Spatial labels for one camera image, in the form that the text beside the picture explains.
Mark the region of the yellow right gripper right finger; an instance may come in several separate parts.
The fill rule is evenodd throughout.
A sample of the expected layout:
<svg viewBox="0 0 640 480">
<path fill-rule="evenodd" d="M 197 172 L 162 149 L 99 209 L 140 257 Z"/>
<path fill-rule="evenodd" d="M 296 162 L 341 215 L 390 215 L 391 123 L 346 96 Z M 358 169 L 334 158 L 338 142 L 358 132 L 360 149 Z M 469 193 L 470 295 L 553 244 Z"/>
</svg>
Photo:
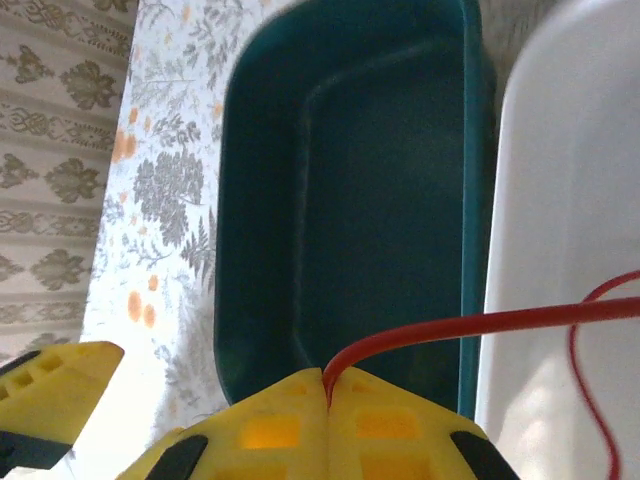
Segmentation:
<svg viewBox="0 0 640 480">
<path fill-rule="evenodd" d="M 330 479 L 516 479 L 472 420 L 358 368 L 332 393 Z"/>
</svg>

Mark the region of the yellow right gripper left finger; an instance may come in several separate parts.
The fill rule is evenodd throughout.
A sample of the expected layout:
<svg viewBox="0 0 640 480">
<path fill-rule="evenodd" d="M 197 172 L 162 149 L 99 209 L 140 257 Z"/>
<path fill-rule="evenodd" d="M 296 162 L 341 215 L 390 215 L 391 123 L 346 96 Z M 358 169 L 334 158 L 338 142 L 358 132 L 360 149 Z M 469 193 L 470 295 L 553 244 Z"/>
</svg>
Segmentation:
<svg viewBox="0 0 640 480">
<path fill-rule="evenodd" d="M 301 370 L 188 427 L 120 479 L 326 479 L 328 411 L 318 368 Z"/>
</svg>

